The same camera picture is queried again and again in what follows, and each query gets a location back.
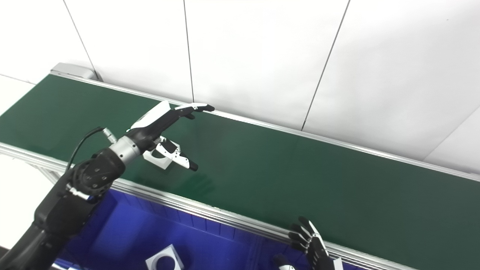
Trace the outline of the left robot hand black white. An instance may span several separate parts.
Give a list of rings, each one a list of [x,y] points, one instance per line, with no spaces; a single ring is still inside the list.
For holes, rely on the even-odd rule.
[[[193,120],[193,112],[213,112],[214,110],[214,106],[196,102],[171,108],[170,103],[165,100],[139,118],[130,127],[130,131],[146,132],[146,135],[151,136],[154,146],[143,152],[146,161],[161,169],[166,169],[172,162],[175,162],[182,167],[197,171],[198,165],[182,154],[178,144],[163,137],[161,133],[182,117]]]

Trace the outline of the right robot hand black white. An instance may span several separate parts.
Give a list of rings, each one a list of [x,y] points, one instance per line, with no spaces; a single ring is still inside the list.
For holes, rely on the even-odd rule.
[[[289,247],[306,256],[309,270],[343,270],[342,259],[332,259],[319,230],[311,220],[298,217],[288,231]]]

